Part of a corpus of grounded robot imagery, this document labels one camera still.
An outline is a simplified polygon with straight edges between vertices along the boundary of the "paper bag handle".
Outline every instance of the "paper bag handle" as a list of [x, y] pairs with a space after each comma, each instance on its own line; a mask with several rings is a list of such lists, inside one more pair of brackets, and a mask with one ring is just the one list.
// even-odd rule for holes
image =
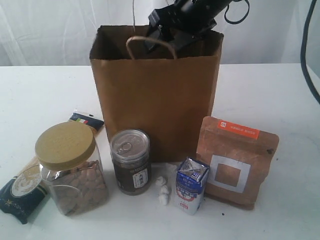
[[149, 41], [149, 42], [152, 42], [154, 44], [162, 45], [162, 46], [164, 46], [165, 48], [167, 48], [170, 51], [170, 53], [173, 56], [173, 59], [177, 59], [178, 58], [175, 49], [169, 43], [167, 43], [165, 41], [157, 40], [157, 39], [154, 39], [154, 38], [151, 38], [151, 37], [146, 37], [146, 36], [132, 36], [132, 37], [129, 37], [129, 39], [125, 43], [126, 50], [128, 51], [128, 54], [130, 55], [130, 58], [132, 60], [135, 60], [135, 56], [132, 53], [132, 50], [131, 50], [131, 48], [129, 46], [129, 43], [131, 41]]

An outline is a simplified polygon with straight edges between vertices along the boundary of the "black cable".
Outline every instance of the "black cable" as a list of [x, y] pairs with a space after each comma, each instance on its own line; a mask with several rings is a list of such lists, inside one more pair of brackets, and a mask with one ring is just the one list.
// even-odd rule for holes
[[244, 15], [243, 18], [241, 18], [239, 21], [230, 21], [228, 18], [227, 18], [227, 12], [229, 11], [229, 5], [226, 7], [226, 10], [225, 10], [225, 13], [224, 13], [224, 20], [228, 23], [228, 24], [232, 24], [232, 25], [237, 25], [237, 24], [240, 24], [242, 23], [249, 15], [249, 12], [250, 12], [250, 3], [249, 3], [249, 0], [244, 0], [246, 2], [246, 4], [248, 5], [248, 11], [246, 12], [246, 14]]
[[300, 53], [300, 61], [301, 61], [301, 68], [302, 72], [306, 81], [306, 84], [308, 85], [312, 95], [314, 96], [315, 100], [320, 104], [320, 95], [312, 82], [312, 79], [310, 77], [308, 68], [307, 68], [307, 60], [306, 60], [306, 51], [307, 51], [307, 43], [308, 43], [308, 34], [309, 34], [309, 25], [311, 22], [312, 14], [314, 13], [315, 6], [316, 6], [317, 0], [312, 0], [309, 12], [306, 16], [304, 28], [303, 28], [303, 37], [302, 37], [302, 45], [301, 45], [301, 53]]

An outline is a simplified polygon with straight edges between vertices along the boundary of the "pull tab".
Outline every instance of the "pull tab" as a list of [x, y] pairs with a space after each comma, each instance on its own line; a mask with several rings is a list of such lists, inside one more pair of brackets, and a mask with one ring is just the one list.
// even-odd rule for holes
[[117, 154], [122, 155], [129, 152], [132, 149], [130, 142], [124, 142], [117, 150]]

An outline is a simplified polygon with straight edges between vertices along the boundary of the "white table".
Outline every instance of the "white table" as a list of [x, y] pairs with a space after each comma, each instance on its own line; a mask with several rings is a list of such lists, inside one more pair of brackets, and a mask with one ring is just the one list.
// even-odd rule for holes
[[[74, 109], [101, 117], [89, 66], [0, 67], [1, 187], [34, 156], [38, 136]], [[188, 216], [171, 204], [161, 206], [154, 185], [143, 195], [122, 194], [103, 131], [97, 141], [108, 203], [66, 217], [48, 197], [26, 225], [0, 212], [0, 239], [320, 239], [320, 106], [300, 65], [222, 65], [213, 116], [280, 137], [254, 210], [206, 199]]]

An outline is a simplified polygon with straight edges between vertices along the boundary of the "brown paper bag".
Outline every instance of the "brown paper bag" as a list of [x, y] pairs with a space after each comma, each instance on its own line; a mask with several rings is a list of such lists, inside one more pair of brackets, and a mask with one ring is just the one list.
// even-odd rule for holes
[[212, 113], [223, 35], [211, 31], [177, 53], [163, 46], [145, 53], [148, 26], [101, 26], [90, 52], [108, 139], [125, 129], [150, 137], [153, 162], [195, 157], [202, 120]]
[[205, 117], [196, 151], [210, 166], [205, 192], [253, 208], [278, 143], [275, 134]]

